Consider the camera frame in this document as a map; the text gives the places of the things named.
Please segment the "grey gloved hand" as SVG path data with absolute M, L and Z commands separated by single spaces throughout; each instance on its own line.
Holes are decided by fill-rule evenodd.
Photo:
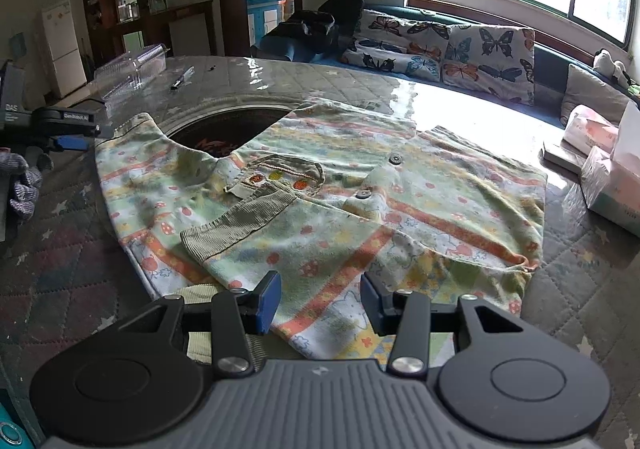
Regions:
M 43 174 L 52 169 L 51 158 L 39 147 L 21 154 L 1 149 L 1 242 L 12 241 L 17 228 L 35 214 Z

